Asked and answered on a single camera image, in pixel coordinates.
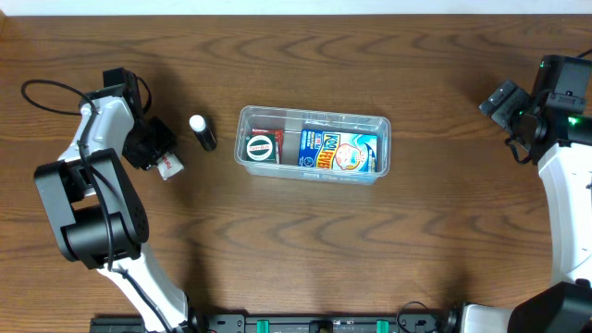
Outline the orange Panadol box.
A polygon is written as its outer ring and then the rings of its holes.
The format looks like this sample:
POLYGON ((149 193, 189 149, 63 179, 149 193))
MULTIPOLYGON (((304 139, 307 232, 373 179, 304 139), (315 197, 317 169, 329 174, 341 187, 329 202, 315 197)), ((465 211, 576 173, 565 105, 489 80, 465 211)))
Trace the orange Panadol box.
POLYGON ((282 129, 253 129, 252 135, 259 134, 274 134, 277 144, 277 163, 281 162, 281 153, 283 146, 283 130, 282 129))

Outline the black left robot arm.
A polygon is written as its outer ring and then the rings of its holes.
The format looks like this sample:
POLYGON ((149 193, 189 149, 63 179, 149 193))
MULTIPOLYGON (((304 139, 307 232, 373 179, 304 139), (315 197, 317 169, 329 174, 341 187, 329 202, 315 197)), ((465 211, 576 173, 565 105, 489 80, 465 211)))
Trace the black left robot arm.
POLYGON ((57 246, 69 261, 110 279, 140 313, 142 331, 197 332, 188 296, 148 244, 148 217, 121 163, 170 179, 184 168, 173 153, 176 137, 160 119, 145 117, 152 101, 140 95, 144 79, 125 73, 104 85, 82 95, 67 150, 34 172, 57 246))

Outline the white Panadol box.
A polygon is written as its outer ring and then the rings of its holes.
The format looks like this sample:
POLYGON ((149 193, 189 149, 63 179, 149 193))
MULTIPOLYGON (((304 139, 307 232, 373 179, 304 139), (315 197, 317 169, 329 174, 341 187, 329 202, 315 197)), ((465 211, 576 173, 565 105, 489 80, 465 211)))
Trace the white Panadol box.
POLYGON ((167 152, 157 160, 157 169, 163 180, 168 180, 184 169, 182 162, 172 153, 167 152))

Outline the blue Kool Fever box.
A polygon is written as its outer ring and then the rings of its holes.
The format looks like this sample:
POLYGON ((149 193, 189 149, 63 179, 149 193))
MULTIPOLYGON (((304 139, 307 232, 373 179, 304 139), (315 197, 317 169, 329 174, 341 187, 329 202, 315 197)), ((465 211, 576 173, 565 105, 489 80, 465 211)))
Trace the blue Kool Fever box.
POLYGON ((377 136, 303 129, 298 166, 337 171, 376 172, 377 136))

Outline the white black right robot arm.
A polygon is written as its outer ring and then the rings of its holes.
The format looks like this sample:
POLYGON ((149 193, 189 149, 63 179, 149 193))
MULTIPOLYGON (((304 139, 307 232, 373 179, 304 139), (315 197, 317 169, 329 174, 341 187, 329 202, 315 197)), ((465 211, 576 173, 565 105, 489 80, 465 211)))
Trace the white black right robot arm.
POLYGON ((459 332, 587 332, 591 328, 591 119, 582 110, 586 80, 528 93, 504 81, 480 111, 522 145, 547 196, 551 285, 512 309, 466 304, 459 332))

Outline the green Zam-Buk box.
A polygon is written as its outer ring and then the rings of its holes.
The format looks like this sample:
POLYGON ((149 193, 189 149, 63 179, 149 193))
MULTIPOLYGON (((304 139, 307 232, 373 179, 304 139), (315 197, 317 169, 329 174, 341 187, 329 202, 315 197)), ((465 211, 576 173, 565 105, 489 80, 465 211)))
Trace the green Zam-Buk box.
POLYGON ((258 163, 278 162, 278 142, 275 134, 255 134, 245 138, 246 160, 258 163))

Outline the dark bottle white cap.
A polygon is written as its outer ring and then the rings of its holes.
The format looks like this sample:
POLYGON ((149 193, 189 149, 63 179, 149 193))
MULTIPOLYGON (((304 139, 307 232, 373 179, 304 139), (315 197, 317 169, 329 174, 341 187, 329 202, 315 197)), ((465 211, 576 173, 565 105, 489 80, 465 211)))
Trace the dark bottle white cap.
POLYGON ((200 115, 193 115, 189 119, 189 125, 203 149, 207 152, 214 151, 217 147, 216 137, 205 118, 200 115))

